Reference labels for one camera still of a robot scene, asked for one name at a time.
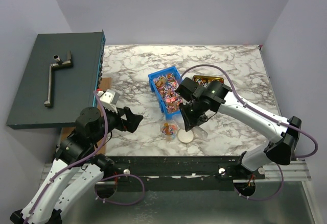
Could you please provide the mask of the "clear glass jar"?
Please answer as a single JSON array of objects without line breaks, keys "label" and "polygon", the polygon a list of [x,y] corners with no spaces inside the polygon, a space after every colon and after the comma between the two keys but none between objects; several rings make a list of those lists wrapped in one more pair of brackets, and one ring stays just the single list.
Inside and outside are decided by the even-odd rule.
[{"label": "clear glass jar", "polygon": [[173,120],[165,120],[160,125],[160,132],[165,140],[171,141],[177,135],[178,126]]}]

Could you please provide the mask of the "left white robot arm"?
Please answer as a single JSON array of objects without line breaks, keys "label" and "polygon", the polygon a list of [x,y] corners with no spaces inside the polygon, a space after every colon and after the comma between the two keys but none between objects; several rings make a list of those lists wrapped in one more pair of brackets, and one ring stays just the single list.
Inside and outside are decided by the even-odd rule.
[{"label": "left white robot arm", "polygon": [[96,107],[81,111],[73,132],[61,142],[51,169],[33,199],[13,212],[13,223],[62,223],[71,205],[95,183],[129,177],[128,169],[118,169],[108,156],[100,154],[98,141],[104,146],[112,130],[133,133],[143,116],[128,107],[116,112]]}]

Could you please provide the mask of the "metal candy tin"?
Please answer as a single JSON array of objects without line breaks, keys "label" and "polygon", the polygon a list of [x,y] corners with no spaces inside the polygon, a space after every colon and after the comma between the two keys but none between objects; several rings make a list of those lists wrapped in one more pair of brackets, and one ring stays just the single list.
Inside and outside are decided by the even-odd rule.
[{"label": "metal candy tin", "polygon": [[201,76],[194,75],[192,80],[196,82],[198,85],[206,87],[212,81],[218,81],[220,83],[224,83],[224,79],[222,77],[212,77],[212,76]]}]

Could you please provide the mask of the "round jar lid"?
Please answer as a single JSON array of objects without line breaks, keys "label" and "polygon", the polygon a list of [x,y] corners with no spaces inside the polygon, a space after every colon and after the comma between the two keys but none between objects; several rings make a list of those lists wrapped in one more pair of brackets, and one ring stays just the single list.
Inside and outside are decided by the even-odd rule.
[{"label": "round jar lid", "polygon": [[194,133],[192,131],[186,131],[180,129],[177,134],[178,140],[182,143],[190,143],[194,140]]}]

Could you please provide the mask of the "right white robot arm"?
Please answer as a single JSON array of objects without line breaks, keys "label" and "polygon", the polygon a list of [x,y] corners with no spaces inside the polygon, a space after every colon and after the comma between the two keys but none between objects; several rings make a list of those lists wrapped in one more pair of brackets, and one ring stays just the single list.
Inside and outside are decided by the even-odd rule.
[{"label": "right white robot arm", "polygon": [[179,105],[186,131],[207,122],[209,118],[206,112],[210,110],[246,124],[268,140],[268,143],[241,155],[235,166],[235,173],[239,178],[246,179],[258,168],[269,163],[291,163],[301,126],[301,120],[296,116],[287,119],[256,105],[249,108],[250,103],[237,99],[229,86],[218,81],[212,81],[203,87],[185,78],[176,92],[186,100],[185,104]]}]

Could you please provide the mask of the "blue candy bin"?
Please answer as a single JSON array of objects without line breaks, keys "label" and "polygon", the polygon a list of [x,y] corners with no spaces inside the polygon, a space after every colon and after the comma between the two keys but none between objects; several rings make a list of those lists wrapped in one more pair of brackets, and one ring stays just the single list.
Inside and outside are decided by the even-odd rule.
[{"label": "blue candy bin", "polygon": [[186,103],[177,92],[181,82],[180,74],[175,66],[171,66],[148,75],[149,86],[155,93],[159,108],[166,120],[171,120],[173,115],[180,114],[179,105]]}]

